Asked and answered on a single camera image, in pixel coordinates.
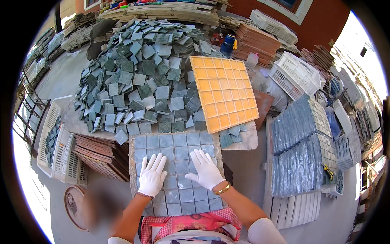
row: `metal rack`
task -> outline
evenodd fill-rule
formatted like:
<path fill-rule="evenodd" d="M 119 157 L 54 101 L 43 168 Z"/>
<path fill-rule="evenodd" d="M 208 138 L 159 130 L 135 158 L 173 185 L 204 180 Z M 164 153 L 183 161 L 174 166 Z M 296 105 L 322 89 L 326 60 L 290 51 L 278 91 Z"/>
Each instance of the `metal rack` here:
<path fill-rule="evenodd" d="M 12 128 L 18 136 L 27 142 L 28 150 L 32 153 L 35 135 L 46 109 L 50 106 L 50 100 L 42 100 L 35 93 L 24 69 L 20 73 L 19 84 L 16 88 L 16 99 L 20 104 L 18 109 L 15 110 Z"/>

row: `red wall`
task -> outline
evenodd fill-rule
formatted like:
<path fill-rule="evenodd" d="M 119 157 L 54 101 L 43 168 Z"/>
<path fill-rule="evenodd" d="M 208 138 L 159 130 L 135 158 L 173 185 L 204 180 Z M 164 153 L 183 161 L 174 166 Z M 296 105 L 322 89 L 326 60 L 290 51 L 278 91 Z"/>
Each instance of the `red wall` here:
<path fill-rule="evenodd" d="M 84 0 L 75 0 L 75 6 L 76 6 L 76 14 L 87 14 L 89 12 L 96 12 L 100 10 L 100 5 L 96 5 L 93 8 L 88 9 L 87 11 L 84 10 Z"/>
<path fill-rule="evenodd" d="M 298 25 L 277 10 L 256 0 L 229 0 L 227 12 L 238 14 L 249 18 L 253 9 L 277 19 L 296 32 L 298 49 L 306 48 L 309 51 L 314 45 L 323 45 L 330 51 L 329 41 L 339 37 L 345 22 L 349 16 L 350 9 L 342 0 L 314 0 L 306 17 L 301 25 Z"/>

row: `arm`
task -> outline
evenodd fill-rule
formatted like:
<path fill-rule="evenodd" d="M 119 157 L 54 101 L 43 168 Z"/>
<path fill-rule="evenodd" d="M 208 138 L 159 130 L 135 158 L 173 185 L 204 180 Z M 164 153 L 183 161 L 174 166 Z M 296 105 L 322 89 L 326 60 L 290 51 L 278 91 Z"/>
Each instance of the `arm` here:
<path fill-rule="evenodd" d="M 186 174 L 186 178 L 197 181 L 201 186 L 217 192 L 227 187 L 227 181 L 222 178 L 218 168 L 212 162 L 208 153 L 195 149 L 191 152 L 192 162 L 198 175 Z M 264 211 L 246 196 L 230 186 L 229 190 L 221 194 L 244 226 L 249 227 L 260 218 L 268 218 Z"/>
<path fill-rule="evenodd" d="M 120 237 L 134 243 L 134 237 L 137 235 L 138 225 L 145 206 L 163 187 L 164 179 L 168 174 L 166 171 L 163 172 L 166 160 L 167 157 L 161 153 L 158 156 L 153 154 L 148 164 L 147 158 L 143 158 L 140 189 L 138 190 L 140 194 L 136 194 L 123 211 L 123 217 L 112 237 Z"/>

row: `white window frame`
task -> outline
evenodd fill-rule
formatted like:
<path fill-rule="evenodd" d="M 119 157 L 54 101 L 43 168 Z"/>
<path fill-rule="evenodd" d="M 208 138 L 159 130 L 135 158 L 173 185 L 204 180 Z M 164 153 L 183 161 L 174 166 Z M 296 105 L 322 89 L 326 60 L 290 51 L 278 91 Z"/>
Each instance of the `white window frame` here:
<path fill-rule="evenodd" d="M 298 25 L 302 24 L 304 18 L 306 17 L 307 12 L 309 11 L 310 6 L 313 3 L 313 0 L 302 0 L 298 6 L 298 9 L 296 10 L 296 12 L 292 13 L 292 12 L 290 12 L 290 10 L 281 6 L 280 4 L 278 4 L 275 1 L 272 1 L 272 0 L 257 0 L 257 1 L 277 10 L 278 12 L 287 16 L 288 18 L 290 18 L 292 21 L 294 21 Z"/>
<path fill-rule="evenodd" d="M 87 11 L 88 9 L 91 9 L 91 8 L 95 7 L 96 5 L 101 4 L 101 0 L 99 0 L 98 2 L 96 2 L 92 5 L 89 5 L 88 7 L 87 7 L 87 4 L 88 4 L 88 0 L 84 0 L 84 11 Z"/>

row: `white shirt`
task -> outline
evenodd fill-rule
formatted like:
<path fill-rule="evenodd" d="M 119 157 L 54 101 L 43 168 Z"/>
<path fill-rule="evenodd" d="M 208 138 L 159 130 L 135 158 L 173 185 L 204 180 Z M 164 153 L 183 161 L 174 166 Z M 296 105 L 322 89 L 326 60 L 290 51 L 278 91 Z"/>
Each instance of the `white shirt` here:
<path fill-rule="evenodd" d="M 250 226 L 248 230 L 248 241 L 239 240 L 234 242 L 230 237 L 215 231 L 186 230 L 167 235 L 154 242 L 154 244 L 170 244 L 172 240 L 180 240 L 178 242 L 181 244 L 201 244 L 199 241 L 181 240 L 194 237 L 219 237 L 221 241 L 228 244 L 287 244 L 272 221 L 267 218 L 258 219 Z M 210 243 L 210 240 L 202 242 L 202 244 Z M 130 242 L 119 237 L 111 237 L 108 239 L 108 244 L 130 244 Z"/>

